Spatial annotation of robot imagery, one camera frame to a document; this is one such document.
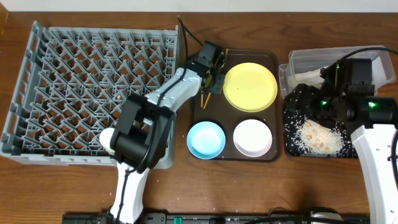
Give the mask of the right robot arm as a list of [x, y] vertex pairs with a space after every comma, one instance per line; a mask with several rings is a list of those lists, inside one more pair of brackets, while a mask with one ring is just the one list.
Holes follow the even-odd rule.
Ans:
[[397, 102], [394, 98], [323, 91], [299, 84], [284, 109], [331, 128], [341, 122], [358, 155], [371, 223], [397, 223]]

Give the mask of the white cup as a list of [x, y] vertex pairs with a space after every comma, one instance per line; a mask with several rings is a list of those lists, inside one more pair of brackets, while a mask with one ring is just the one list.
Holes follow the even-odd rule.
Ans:
[[105, 151], [111, 156], [113, 156], [115, 153], [114, 149], [112, 149], [110, 145], [113, 133], [114, 133], [114, 128], [106, 128], [102, 130], [102, 132], [99, 135], [99, 142], [101, 143]]

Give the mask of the pink bowl with rice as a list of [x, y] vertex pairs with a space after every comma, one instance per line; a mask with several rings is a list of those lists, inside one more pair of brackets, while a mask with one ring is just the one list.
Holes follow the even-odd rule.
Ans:
[[268, 126], [257, 119], [240, 122], [233, 132], [236, 149], [248, 157], [260, 157], [272, 146], [272, 133]]

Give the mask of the white napkin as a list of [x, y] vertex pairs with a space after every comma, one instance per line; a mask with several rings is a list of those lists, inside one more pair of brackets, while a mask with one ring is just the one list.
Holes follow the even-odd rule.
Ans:
[[288, 83], [292, 87], [301, 83], [306, 85], [321, 85], [324, 82], [324, 78], [320, 76], [320, 70], [319, 68], [309, 72], [295, 73], [288, 79]]

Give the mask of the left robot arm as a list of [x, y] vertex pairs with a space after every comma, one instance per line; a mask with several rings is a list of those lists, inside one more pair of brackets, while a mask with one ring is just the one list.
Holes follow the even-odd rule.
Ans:
[[109, 210], [112, 223], [135, 223], [140, 217], [149, 171], [173, 164], [177, 110], [210, 80], [209, 69], [178, 68], [152, 93], [130, 95], [117, 123], [102, 130], [99, 141], [118, 170], [116, 198]]

